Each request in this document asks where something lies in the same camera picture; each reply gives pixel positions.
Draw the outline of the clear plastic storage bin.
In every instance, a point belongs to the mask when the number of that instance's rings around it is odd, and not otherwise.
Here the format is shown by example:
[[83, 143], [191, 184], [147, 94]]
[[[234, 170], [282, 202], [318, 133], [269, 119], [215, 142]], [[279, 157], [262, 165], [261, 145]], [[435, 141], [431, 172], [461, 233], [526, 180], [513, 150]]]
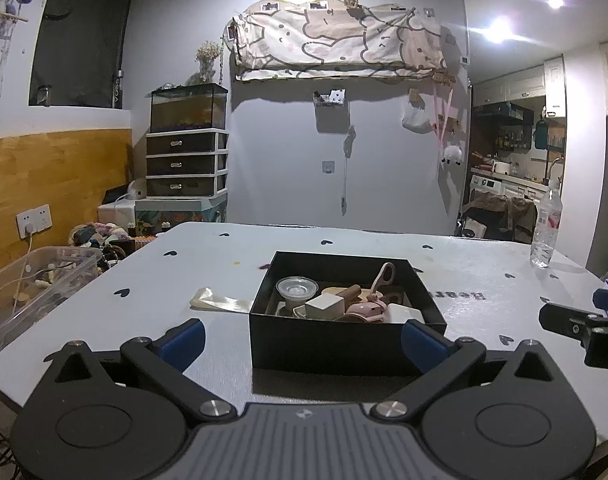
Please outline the clear plastic storage bin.
[[97, 248], [48, 246], [0, 270], [0, 352], [99, 276]]

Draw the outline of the pink scissors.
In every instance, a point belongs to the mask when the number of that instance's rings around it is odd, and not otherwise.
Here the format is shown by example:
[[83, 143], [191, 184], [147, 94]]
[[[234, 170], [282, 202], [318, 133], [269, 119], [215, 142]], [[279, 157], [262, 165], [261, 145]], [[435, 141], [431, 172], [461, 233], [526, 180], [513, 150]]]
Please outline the pink scissors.
[[366, 291], [366, 296], [358, 295], [351, 300], [345, 309], [344, 320], [359, 323], [383, 322], [388, 304], [384, 301], [380, 288], [393, 283], [395, 272], [394, 264], [386, 262], [370, 285], [370, 289]]

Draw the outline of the clear plastic funnel cup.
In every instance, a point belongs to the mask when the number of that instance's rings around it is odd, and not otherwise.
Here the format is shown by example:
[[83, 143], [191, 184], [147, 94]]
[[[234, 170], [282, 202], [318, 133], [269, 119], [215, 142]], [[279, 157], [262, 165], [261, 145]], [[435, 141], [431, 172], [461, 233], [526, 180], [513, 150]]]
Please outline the clear plastic funnel cup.
[[284, 307], [292, 311], [318, 293], [318, 284], [310, 278], [288, 276], [276, 284], [276, 291], [284, 300]]

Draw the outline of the black storage box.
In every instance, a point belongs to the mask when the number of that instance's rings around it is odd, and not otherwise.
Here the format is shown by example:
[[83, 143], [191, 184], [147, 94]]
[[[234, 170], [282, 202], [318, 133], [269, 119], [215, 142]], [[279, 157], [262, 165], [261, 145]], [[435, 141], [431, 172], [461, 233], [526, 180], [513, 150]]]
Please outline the black storage box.
[[280, 372], [405, 376], [418, 373], [404, 356], [400, 323], [302, 320], [277, 314], [277, 284], [283, 278], [309, 278], [320, 288], [367, 286], [387, 263], [395, 266], [386, 292], [399, 292], [423, 323], [443, 335], [447, 323], [416, 269], [405, 259], [276, 252], [250, 313], [252, 364]]

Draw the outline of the cream satin ribbon strip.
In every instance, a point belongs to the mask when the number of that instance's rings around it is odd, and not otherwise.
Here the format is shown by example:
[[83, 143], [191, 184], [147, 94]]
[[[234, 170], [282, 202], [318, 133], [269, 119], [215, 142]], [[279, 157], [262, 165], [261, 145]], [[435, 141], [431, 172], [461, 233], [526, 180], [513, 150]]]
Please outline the cream satin ribbon strip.
[[190, 308], [198, 311], [225, 311], [248, 314], [250, 300], [230, 298], [213, 292], [209, 287], [201, 287], [189, 301]]

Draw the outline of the white plastic drawer unit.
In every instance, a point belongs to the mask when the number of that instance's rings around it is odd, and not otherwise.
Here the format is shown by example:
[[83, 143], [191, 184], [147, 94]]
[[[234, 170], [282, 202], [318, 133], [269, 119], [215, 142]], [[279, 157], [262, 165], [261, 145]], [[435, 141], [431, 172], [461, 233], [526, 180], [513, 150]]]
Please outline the white plastic drawer unit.
[[228, 131], [148, 133], [146, 149], [148, 197], [211, 198], [227, 192]]

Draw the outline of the pile of plush toys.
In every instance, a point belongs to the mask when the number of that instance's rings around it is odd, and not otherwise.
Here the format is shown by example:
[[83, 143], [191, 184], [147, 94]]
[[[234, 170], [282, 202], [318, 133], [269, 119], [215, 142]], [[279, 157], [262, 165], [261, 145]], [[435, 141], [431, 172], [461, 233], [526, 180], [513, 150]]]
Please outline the pile of plush toys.
[[102, 253], [98, 267], [105, 271], [136, 250], [154, 241], [153, 236], [136, 236], [135, 228], [124, 229], [114, 223], [91, 222], [74, 226], [69, 244], [75, 247], [97, 248]]

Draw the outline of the white wall power socket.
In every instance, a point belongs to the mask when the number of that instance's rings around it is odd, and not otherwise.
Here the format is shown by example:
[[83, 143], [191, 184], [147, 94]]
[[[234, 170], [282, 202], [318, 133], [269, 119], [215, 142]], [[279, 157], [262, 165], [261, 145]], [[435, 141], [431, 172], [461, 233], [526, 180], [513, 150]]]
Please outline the white wall power socket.
[[16, 226], [21, 240], [52, 227], [50, 206], [38, 206], [16, 215]]

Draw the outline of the dark window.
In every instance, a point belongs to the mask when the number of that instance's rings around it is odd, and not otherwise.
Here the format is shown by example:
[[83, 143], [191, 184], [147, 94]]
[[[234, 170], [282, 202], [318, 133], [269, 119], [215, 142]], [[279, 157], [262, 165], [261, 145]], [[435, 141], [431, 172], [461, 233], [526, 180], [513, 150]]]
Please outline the dark window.
[[46, 0], [28, 104], [120, 108], [131, 2]]

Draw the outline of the dried flower vase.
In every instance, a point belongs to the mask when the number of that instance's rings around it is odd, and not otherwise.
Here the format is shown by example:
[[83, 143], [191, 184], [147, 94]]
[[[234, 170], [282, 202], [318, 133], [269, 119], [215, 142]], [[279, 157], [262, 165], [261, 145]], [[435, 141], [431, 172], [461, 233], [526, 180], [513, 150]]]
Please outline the dried flower vase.
[[215, 64], [223, 53], [223, 44], [220, 41], [206, 40], [197, 48], [196, 62], [199, 65], [198, 78], [202, 84], [210, 84], [215, 77]]

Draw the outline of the oval wooden lidded box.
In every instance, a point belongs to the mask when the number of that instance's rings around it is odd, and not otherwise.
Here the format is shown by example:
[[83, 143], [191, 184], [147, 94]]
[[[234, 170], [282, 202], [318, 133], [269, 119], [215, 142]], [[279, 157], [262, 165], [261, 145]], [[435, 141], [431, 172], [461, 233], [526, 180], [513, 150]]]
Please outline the oval wooden lidded box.
[[352, 285], [348, 287], [333, 286], [326, 287], [322, 293], [341, 297], [344, 300], [344, 306], [349, 307], [351, 304], [366, 302], [370, 294], [370, 290], [362, 288], [359, 285]]

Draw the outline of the teal low cabinet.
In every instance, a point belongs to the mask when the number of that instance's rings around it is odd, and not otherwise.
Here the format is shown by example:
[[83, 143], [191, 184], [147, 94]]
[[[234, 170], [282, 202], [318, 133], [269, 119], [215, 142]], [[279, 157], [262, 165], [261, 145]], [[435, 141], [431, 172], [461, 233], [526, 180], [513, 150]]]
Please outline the teal low cabinet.
[[139, 236], [152, 236], [184, 222], [226, 222], [227, 194], [199, 198], [144, 198], [135, 205], [135, 226]]

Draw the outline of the white small cube box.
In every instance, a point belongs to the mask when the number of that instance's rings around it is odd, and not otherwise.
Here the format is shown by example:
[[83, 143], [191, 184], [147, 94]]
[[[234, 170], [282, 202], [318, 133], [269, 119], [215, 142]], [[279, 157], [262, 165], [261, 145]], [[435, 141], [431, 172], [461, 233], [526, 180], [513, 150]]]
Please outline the white small cube box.
[[332, 321], [344, 315], [344, 299], [333, 294], [320, 294], [304, 304], [306, 318]]

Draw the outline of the clear plastic water bottle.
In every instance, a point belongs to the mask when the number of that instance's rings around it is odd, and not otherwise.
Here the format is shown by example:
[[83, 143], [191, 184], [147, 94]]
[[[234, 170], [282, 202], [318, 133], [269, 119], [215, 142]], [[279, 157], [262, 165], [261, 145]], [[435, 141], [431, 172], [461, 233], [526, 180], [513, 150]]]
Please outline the clear plastic water bottle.
[[560, 182], [558, 179], [552, 180], [537, 206], [537, 219], [530, 250], [530, 261], [533, 266], [539, 268], [549, 266], [557, 243], [562, 209]]

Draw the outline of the glass fish tank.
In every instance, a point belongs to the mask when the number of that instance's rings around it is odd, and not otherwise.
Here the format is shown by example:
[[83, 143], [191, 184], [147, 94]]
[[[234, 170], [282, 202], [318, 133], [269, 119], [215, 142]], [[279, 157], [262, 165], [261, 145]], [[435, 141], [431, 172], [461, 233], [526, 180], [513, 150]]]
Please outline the glass fish tank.
[[226, 127], [228, 90], [220, 84], [193, 84], [151, 93], [151, 133]]

